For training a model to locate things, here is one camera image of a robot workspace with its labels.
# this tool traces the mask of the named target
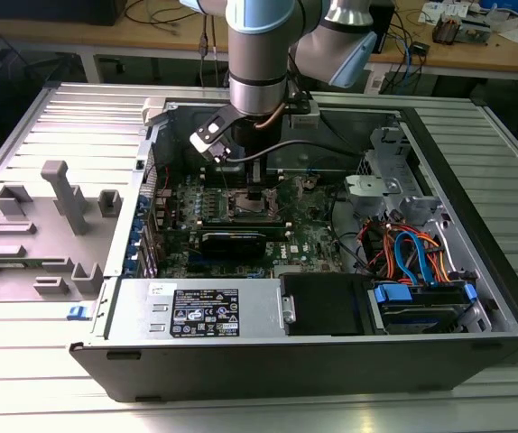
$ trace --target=warning label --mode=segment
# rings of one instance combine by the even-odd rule
[[[239,290],[176,290],[171,335],[239,336]]]

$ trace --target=power cable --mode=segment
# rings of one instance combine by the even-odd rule
[[[225,161],[231,162],[234,164],[250,162],[250,161],[256,160],[257,158],[261,158],[262,156],[265,156],[271,152],[278,151],[278,150],[282,149],[283,147],[293,146],[294,144],[304,144],[304,145],[308,145],[308,146],[319,147],[320,149],[326,149],[328,151],[339,153],[341,155],[349,156],[352,158],[361,158],[361,156],[362,156],[361,153],[344,151],[343,149],[338,149],[337,147],[333,147],[333,146],[330,146],[330,145],[324,144],[324,143],[317,143],[317,142],[312,142],[309,140],[289,140],[287,142],[281,142],[281,143],[274,144],[273,146],[270,146],[267,149],[264,149],[264,150],[256,153],[255,155],[251,155],[251,156],[247,156],[245,158],[239,158],[239,159],[226,158]]]

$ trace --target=metal bracket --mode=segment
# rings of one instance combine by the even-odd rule
[[[295,316],[295,303],[293,302],[293,296],[282,297],[282,313],[283,321],[285,323],[295,323],[297,317]]]
[[[458,323],[469,332],[492,332],[492,322],[479,299],[464,313]]]
[[[143,124],[145,126],[158,124],[167,111],[165,108],[166,103],[167,99],[165,97],[147,97],[141,110]]]

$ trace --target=white sticker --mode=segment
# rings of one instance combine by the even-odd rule
[[[174,282],[152,282],[149,284],[149,296],[170,296],[176,289],[177,284]]]

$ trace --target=wooden workbench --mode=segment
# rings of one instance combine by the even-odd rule
[[[152,9],[176,5],[176,0],[151,0]],[[432,26],[418,24],[423,0],[397,0],[405,28],[414,40],[428,43],[430,54],[424,73],[461,75],[485,78],[518,79],[518,44],[494,34],[487,45],[435,44],[431,41]],[[171,19],[187,14],[190,10],[169,11],[159,15]],[[131,15],[146,20],[143,5],[136,6]],[[217,21],[217,46],[227,52],[227,24]],[[0,32],[17,48],[22,50],[75,52],[83,59],[88,80],[100,80],[95,55],[130,55],[155,58],[197,59],[202,19],[198,15],[180,22],[174,36],[151,25],[134,23],[124,16],[112,27],[79,23],[41,23],[0,20]],[[381,54],[372,56],[369,69],[376,75],[395,69],[402,61],[402,54],[390,39]]]

